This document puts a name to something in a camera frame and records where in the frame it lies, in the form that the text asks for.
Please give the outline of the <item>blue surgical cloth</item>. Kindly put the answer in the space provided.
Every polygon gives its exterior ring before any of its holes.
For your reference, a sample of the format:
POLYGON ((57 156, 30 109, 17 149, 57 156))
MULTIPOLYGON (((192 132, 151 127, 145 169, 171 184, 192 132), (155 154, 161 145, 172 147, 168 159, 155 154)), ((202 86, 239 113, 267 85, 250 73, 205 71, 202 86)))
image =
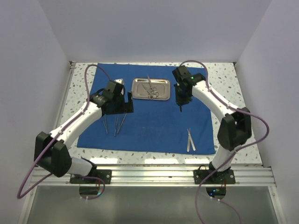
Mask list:
POLYGON ((198 99, 179 108, 175 91, 167 101, 134 99, 134 112, 129 113, 114 136, 114 120, 107 116, 91 124, 78 138, 77 146, 105 150, 160 152, 174 154, 214 154, 213 125, 210 110, 198 99), (196 147, 187 152, 187 129, 196 147))

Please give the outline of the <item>steel instrument tray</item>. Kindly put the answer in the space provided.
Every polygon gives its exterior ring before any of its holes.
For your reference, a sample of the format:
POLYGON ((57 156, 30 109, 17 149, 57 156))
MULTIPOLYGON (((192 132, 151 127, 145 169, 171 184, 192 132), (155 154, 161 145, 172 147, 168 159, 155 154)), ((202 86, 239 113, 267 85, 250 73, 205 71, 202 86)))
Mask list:
POLYGON ((171 83, 167 79, 135 78, 131 91, 134 99, 167 101, 171 97, 171 83))

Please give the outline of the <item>steel forceps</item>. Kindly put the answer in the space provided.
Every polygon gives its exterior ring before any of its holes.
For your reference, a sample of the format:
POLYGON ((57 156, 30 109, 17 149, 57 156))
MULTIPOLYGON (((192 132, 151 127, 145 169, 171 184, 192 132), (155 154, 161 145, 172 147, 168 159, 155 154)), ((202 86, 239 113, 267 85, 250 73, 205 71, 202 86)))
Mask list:
POLYGON ((103 124, 104 124, 104 127, 105 127, 106 134, 108 134, 108 126, 107 126, 107 117, 106 117, 106 115, 104 116, 103 124))

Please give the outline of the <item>steel tweezers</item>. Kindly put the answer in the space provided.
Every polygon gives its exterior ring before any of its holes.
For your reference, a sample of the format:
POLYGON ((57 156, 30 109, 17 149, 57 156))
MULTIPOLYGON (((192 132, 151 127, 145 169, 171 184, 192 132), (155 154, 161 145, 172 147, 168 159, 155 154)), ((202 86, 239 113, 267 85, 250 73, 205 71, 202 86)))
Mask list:
POLYGON ((119 127, 117 129, 117 134, 120 132, 126 116, 127 116, 127 114, 125 113, 124 116, 123 116, 123 118, 121 119, 121 123, 120 123, 120 125, 119 125, 119 127))

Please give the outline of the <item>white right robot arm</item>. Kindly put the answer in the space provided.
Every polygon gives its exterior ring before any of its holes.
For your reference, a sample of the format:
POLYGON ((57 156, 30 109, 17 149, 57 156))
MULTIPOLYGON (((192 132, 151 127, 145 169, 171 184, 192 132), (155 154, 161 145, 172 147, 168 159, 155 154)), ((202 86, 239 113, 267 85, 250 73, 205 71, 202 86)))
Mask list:
POLYGON ((204 75, 192 75, 184 65, 175 68, 172 74, 177 82, 174 87, 179 107, 196 98, 220 121, 217 134, 220 147, 209 163, 208 170, 198 169, 195 173, 201 180, 219 183, 229 174, 237 149, 252 136, 249 110, 246 107, 239 109, 231 106, 229 101, 209 85, 204 75))

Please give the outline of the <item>steel hemostat clamp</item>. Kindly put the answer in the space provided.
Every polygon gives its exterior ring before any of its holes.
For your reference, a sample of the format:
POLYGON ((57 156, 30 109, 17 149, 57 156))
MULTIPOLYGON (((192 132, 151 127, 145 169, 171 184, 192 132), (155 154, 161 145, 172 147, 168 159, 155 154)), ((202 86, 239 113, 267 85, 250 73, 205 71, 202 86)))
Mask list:
POLYGON ((149 99, 157 99, 159 97, 159 93, 157 91, 156 92, 151 92, 149 90, 149 88, 147 88, 144 84, 142 84, 142 87, 148 93, 148 98, 149 99))

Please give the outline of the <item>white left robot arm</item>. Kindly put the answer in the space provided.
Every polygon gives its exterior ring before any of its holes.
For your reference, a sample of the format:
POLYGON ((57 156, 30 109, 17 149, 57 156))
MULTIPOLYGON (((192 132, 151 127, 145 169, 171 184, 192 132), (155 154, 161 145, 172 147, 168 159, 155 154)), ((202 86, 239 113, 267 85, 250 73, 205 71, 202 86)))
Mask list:
POLYGON ((36 165, 56 177, 65 174, 80 176, 86 183, 97 178, 96 165, 84 158, 70 156, 69 148, 91 124, 104 115, 134 111, 131 92, 125 91, 124 80, 109 81, 106 88, 88 95, 83 106, 65 123, 50 133, 36 137, 34 160, 36 165))

